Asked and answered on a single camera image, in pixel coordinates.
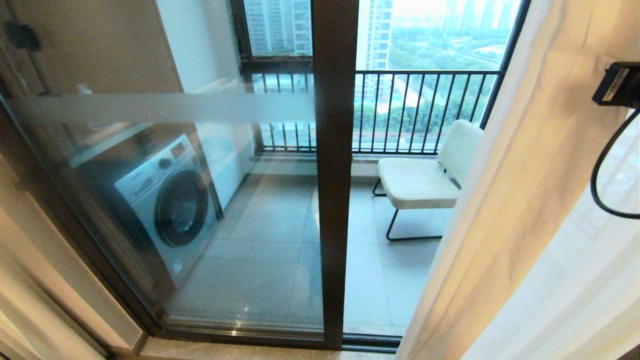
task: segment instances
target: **metal railing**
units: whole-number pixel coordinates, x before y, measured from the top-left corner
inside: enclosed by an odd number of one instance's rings
[[[313,91],[310,64],[243,69],[248,91]],[[356,71],[352,150],[359,154],[437,154],[457,119],[484,124],[500,70]],[[256,152],[315,152],[309,123],[254,124]]]

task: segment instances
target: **black device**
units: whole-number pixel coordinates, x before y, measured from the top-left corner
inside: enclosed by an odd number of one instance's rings
[[[624,106],[636,109],[616,130],[607,145],[600,153],[591,173],[591,194],[595,203],[604,211],[622,218],[640,219],[640,214],[625,213],[605,205],[600,196],[596,183],[598,171],[613,144],[625,131],[625,129],[640,114],[640,62],[614,62],[607,69],[607,73],[600,82],[598,89],[593,94],[592,100],[601,106]]]

